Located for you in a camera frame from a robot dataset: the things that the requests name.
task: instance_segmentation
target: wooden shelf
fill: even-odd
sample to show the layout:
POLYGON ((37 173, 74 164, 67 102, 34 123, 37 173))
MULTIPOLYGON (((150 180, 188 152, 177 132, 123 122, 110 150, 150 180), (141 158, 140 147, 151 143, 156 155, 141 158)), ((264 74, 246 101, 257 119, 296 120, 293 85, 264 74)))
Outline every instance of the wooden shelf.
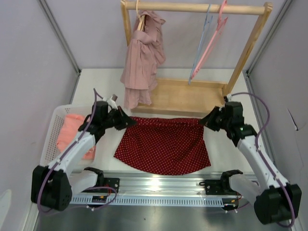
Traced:
POLYGON ((134 113, 204 117, 214 106, 224 104, 222 90, 226 82, 192 81, 157 78, 151 105, 140 103, 134 113))

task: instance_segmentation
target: white laundry basket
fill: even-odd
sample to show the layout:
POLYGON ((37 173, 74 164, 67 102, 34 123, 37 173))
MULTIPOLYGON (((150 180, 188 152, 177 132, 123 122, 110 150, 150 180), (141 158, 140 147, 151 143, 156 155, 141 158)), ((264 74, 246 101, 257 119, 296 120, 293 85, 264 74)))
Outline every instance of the white laundry basket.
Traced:
MULTIPOLYGON (((57 107, 52 114, 52 118, 49 124, 42 157, 40 159, 40 165, 46 166, 50 161, 54 160, 60 151, 57 148, 57 139, 64 123, 64 118, 67 114, 79 114, 86 116, 91 113, 92 105, 63 105, 57 107)), ((85 167, 94 165, 94 160, 81 160, 79 164, 74 168, 74 171, 83 170, 85 167)))

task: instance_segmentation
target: red polka dot cloth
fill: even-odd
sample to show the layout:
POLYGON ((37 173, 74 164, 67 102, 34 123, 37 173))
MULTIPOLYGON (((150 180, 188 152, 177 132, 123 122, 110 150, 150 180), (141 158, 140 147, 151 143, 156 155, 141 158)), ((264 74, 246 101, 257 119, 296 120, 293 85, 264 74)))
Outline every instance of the red polka dot cloth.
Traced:
POLYGON ((211 166, 195 118, 139 118, 126 129, 114 157, 141 171, 183 175, 211 166))

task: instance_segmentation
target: pink towel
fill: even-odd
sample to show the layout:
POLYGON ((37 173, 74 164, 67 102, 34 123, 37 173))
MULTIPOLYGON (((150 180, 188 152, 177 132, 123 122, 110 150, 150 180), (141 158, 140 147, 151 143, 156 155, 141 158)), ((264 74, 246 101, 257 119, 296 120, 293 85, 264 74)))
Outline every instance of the pink towel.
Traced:
POLYGON ((124 107, 128 109, 137 107, 138 103, 152 103, 151 91, 157 86, 156 70, 166 59, 161 31, 165 21, 153 11, 143 11, 141 15, 145 15, 144 31, 137 30, 137 18, 121 76, 125 85, 124 107))
MULTIPOLYGON (((77 114, 67 114, 64 118, 63 126, 57 139, 57 148, 63 152, 72 142, 78 132, 78 128, 83 124, 85 117, 77 114)), ((93 160, 95 156, 95 146, 83 156, 83 159, 93 160)))

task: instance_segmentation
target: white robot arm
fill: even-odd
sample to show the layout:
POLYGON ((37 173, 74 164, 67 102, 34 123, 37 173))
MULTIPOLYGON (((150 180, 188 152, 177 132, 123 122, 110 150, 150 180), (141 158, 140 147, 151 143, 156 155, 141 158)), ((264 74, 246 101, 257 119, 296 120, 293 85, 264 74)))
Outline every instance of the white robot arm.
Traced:
POLYGON ((47 166, 37 166, 32 174, 31 201, 58 211, 69 205, 72 195, 90 187, 104 186, 103 171, 91 167, 81 173, 69 176, 83 155, 105 134, 108 128, 122 130, 136 124, 121 107, 115 103, 116 96, 103 98, 92 107, 79 127, 78 133, 68 147, 47 166))
POLYGON ((244 123, 243 106, 240 102, 226 102, 224 107, 215 107, 199 121, 205 127, 227 132, 227 137, 243 153, 257 177, 258 184, 250 181, 239 170, 224 172, 221 186, 224 192, 238 192, 254 206, 258 219, 263 224, 291 219, 298 215, 301 190, 278 171, 269 156, 256 147, 256 131, 244 123))

